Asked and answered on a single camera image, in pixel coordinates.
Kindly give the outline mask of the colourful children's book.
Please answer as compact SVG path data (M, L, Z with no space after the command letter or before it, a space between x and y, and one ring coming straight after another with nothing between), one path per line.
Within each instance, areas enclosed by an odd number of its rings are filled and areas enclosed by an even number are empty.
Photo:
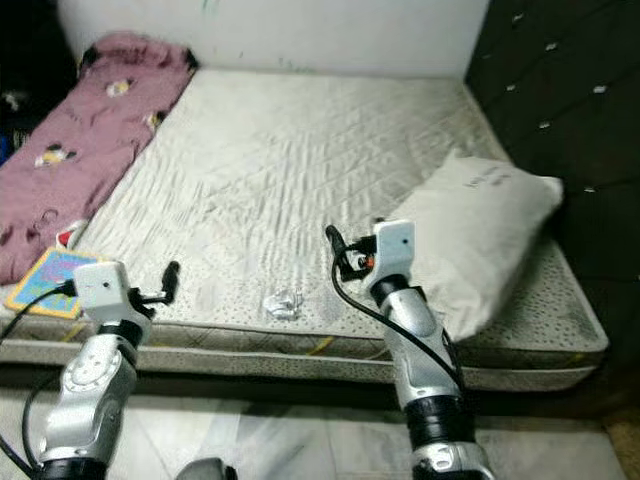
M105 257L96 253L84 253L64 248L50 248L40 260L28 270L28 273L14 285L1 289L3 306L17 312L35 300L37 296L59 287L61 283L73 278L73 271L79 266L104 261ZM31 314L76 320L81 315L81 306L76 297L54 294L37 302L29 311Z

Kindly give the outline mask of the beige pillow with print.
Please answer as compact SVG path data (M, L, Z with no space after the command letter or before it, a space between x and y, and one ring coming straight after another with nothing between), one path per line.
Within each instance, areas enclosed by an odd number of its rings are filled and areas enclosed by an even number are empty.
M413 223L412 283L453 340L497 320L563 192L556 177L451 152L390 211Z

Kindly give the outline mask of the white quilted mattress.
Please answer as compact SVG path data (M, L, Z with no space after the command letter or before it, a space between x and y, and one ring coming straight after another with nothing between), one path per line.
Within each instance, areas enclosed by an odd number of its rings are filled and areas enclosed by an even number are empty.
M137 284L179 262L143 372L388 384L381 325L333 291L323 230L369 233L451 152L507 159L457 79L201 70L78 247ZM305 302L274 321L262 300L284 289Z

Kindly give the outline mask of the pink cartoon print blanket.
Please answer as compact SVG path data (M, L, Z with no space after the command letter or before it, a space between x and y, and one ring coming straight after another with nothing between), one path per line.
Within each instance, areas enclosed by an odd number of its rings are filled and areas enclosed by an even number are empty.
M76 241L197 69L187 46L140 33L111 32L88 47L76 86L1 165L1 284Z

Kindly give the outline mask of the grey left robot leg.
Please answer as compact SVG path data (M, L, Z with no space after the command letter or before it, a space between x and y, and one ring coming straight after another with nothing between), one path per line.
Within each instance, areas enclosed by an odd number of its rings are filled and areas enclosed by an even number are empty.
M192 460L173 480L238 480L237 471L218 457Z

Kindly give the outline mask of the dark tufted headboard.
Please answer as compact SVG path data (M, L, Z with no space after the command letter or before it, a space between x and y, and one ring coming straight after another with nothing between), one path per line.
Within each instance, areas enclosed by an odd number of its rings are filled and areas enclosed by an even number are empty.
M566 188L550 233L609 339L590 392L640 383L640 0L490 0L466 83L508 155Z

